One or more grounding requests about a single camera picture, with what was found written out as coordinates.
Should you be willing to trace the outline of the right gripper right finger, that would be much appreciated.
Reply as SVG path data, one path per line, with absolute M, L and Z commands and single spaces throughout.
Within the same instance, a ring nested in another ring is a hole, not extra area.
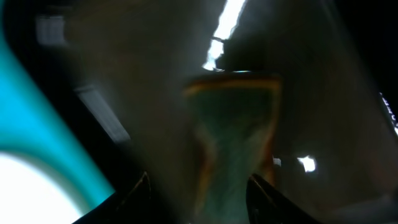
M 257 174 L 248 180 L 246 206 L 250 224 L 320 224 Z

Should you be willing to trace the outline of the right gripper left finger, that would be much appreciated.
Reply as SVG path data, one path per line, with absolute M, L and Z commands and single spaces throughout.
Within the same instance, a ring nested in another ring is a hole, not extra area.
M 145 224 L 150 222 L 151 187 L 147 172 L 129 189 L 116 192 L 73 224 Z

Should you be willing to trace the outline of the white plate with stain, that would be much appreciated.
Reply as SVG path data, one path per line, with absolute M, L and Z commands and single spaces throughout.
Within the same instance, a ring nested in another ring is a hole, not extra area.
M 89 211 L 79 191 L 49 167 L 1 153 L 1 224 L 71 224 Z

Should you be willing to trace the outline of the green yellow sponge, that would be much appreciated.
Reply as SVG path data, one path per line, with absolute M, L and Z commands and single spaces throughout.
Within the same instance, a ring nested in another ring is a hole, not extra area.
M 282 80 L 276 74 L 222 73 L 191 81 L 184 97 L 203 151 L 196 223 L 248 223 L 246 187 L 258 174 L 275 184 L 272 147 Z

